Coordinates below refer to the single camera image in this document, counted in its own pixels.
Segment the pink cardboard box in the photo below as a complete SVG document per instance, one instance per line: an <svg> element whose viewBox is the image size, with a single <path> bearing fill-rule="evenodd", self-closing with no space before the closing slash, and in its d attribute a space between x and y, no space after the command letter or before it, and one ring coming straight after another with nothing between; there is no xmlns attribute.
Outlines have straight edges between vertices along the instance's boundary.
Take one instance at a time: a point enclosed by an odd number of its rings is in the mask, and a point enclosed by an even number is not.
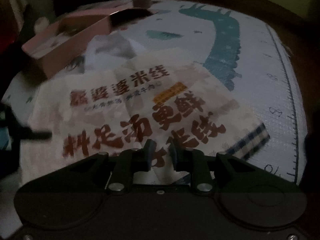
<svg viewBox="0 0 320 240"><path fill-rule="evenodd" d="M27 41L22 46L22 49L32 57L32 52L49 39L63 33L65 30L78 30L68 40L36 59L38 67L50 79L75 57L82 54L94 36L110 34L112 32L112 23L109 16L125 9L125 6L121 6L111 9L89 9L74 12L49 25L44 31Z"/></svg>

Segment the cartoon giraffe print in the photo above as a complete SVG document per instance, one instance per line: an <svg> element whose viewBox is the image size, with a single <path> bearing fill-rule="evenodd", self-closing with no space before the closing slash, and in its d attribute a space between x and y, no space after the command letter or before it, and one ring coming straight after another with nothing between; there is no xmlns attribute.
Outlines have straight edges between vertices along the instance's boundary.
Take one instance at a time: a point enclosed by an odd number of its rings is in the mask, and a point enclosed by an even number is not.
<svg viewBox="0 0 320 240"><path fill-rule="evenodd" d="M235 88L232 80L235 77L242 77L234 70L237 67L238 54L240 53L239 23L230 16L231 11L222 14L222 9L214 12L203 10L204 6L206 5L197 7L197 4L194 4L190 8L181 6L179 13L214 23L216 39L203 66L219 79L229 91L232 91Z"/></svg>

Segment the black object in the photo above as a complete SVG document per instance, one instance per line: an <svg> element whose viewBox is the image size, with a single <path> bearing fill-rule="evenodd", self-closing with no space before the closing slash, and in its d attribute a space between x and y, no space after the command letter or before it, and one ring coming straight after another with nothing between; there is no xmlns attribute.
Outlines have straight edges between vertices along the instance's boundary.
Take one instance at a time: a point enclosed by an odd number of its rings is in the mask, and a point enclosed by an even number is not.
<svg viewBox="0 0 320 240"><path fill-rule="evenodd" d="M116 28L129 21L145 18L151 15L152 13L146 9L134 8L118 11L117 13L111 14L109 17L112 27Z"/></svg>
<svg viewBox="0 0 320 240"><path fill-rule="evenodd" d="M307 164L300 182L300 188L304 192L320 192L319 175L319 139L320 139L320 103L312 115L311 129L304 140Z"/></svg>
<svg viewBox="0 0 320 240"><path fill-rule="evenodd" d="M294 223L307 204L299 188L231 155L172 142L173 166L191 173L190 186L132 184L135 172L150 170L154 150L147 140L27 183L14 199L23 226L10 240L310 239Z"/></svg>
<svg viewBox="0 0 320 240"><path fill-rule="evenodd" d="M49 131L33 132L29 127L20 125L10 106L0 102L0 127L7 127L12 138L11 150L0 150L0 179L15 172L19 168L20 141L46 140L52 137Z"/></svg>
<svg viewBox="0 0 320 240"><path fill-rule="evenodd" d="M0 54L0 66L5 68L6 74L0 76L0 97L2 98L10 85L14 76L22 69L22 62L27 61L27 57L22 51L22 44L14 42Z"/></svg>

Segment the screw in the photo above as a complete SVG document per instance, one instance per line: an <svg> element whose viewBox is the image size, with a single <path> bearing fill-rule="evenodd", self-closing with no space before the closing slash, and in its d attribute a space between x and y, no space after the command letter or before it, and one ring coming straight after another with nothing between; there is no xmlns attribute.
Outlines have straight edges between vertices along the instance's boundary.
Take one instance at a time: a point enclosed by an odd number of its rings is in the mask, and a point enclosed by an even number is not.
<svg viewBox="0 0 320 240"><path fill-rule="evenodd" d="M201 183L201 184L198 184L197 189L202 192L208 192L212 190L212 185L208 183Z"/></svg>
<svg viewBox="0 0 320 240"><path fill-rule="evenodd" d="M297 235L289 235L287 240L299 240L299 237Z"/></svg>
<svg viewBox="0 0 320 240"><path fill-rule="evenodd" d="M117 182L111 183L109 185L109 189L111 189L112 191L121 191L124 189L124 185L121 183L117 183Z"/></svg>
<svg viewBox="0 0 320 240"><path fill-rule="evenodd" d="M33 237L31 235L24 235L22 240L33 240Z"/></svg>

